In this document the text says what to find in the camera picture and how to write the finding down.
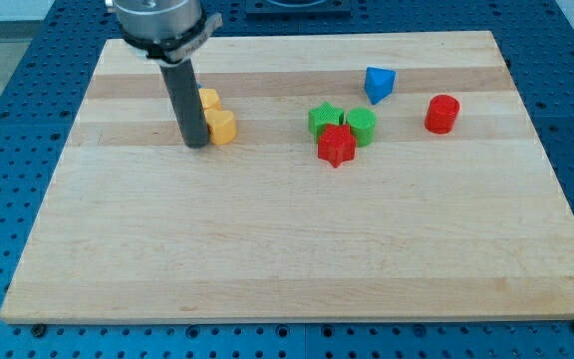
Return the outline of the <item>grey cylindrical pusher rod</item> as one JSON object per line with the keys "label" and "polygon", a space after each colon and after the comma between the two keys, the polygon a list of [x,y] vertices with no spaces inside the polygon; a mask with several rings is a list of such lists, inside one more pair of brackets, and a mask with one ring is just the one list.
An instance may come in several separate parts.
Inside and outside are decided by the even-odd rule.
{"label": "grey cylindrical pusher rod", "polygon": [[191,149],[205,147],[209,129],[191,61],[161,67],[160,71],[184,144]]}

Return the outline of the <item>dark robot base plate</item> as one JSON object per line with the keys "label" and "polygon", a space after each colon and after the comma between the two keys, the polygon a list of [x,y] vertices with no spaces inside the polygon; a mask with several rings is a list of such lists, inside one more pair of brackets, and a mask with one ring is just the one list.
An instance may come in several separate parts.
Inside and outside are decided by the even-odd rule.
{"label": "dark robot base plate", "polygon": [[350,15],[353,0],[246,0],[247,17]]}

